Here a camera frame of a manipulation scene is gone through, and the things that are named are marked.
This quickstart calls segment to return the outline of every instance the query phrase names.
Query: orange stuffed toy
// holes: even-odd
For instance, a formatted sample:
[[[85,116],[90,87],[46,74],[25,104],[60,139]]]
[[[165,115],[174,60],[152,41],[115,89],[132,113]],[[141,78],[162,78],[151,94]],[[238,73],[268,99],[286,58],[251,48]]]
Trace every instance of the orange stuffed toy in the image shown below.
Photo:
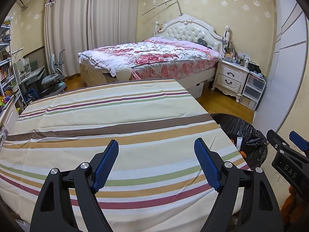
[[[288,222],[295,224],[308,205],[308,201],[303,201],[300,204],[296,203],[296,190],[292,186],[289,187],[289,192],[291,195],[285,200],[281,208],[281,216],[284,225]]]

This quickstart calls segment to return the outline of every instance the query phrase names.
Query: striped fabric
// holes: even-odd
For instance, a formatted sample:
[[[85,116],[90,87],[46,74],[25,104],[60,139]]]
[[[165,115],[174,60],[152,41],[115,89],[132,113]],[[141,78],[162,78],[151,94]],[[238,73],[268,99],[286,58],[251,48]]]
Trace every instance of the striped fabric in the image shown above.
[[[51,168],[75,169],[115,139],[119,155],[96,195],[113,230],[199,231],[217,196],[194,154],[199,137],[224,161],[248,169],[175,80],[108,84],[41,99],[25,109],[0,151],[0,194],[30,223]],[[70,196],[86,231],[74,189]]]

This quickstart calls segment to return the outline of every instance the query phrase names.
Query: bookshelf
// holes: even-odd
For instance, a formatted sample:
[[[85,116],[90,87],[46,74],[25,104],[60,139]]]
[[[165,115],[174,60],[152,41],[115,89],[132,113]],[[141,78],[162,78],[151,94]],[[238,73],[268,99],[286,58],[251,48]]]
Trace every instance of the bookshelf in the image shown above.
[[[0,37],[10,33],[10,25],[0,25]],[[13,71],[13,54],[11,53],[10,40],[0,42],[0,94],[13,98],[14,105],[19,114],[24,109],[24,98]]]

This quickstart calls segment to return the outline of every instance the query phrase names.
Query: pink floral blanket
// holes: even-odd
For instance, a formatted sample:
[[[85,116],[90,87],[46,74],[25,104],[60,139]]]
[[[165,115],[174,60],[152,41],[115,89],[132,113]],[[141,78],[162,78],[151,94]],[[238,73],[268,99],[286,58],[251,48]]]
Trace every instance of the pink floral blanket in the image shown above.
[[[116,71],[128,69],[132,73],[131,79],[149,78],[149,76],[165,77],[168,72],[164,72],[164,69],[178,70],[178,72],[173,72],[178,74],[177,77],[172,78],[179,79],[178,76],[187,76],[187,73],[192,72],[190,65],[197,63],[199,64],[197,70],[206,70],[209,69],[209,64],[213,65],[221,57],[218,52],[206,49],[203,46],[192,47],[177,43],[177,41],[158,41],[156,39],[105,46],[84,51],[79,55],[87,58],[93,66],[106,69],[113,77],[116,76]],[[207,62],[208,67],[205,67],[201,66],[203,62],[198,63],[198,61],[212,62]],[[146,71],[145,67],[149,67],[152,71]]]

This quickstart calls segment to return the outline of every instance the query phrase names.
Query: gray chair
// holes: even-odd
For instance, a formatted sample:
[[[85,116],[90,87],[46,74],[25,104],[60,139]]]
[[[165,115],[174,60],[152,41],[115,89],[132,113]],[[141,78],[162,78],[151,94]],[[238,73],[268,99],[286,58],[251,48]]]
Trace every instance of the gray chair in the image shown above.
[[[64,50],[59,52],[59,62],[57,63],[55,63],[55,55],[50,55],[48,66],[52,74],[42,79],[41,85],[48,88],[41,92],[41,97],[54,96],[66,89],[66,83],[63,82],[65,76],[62,73],[63,52]]]

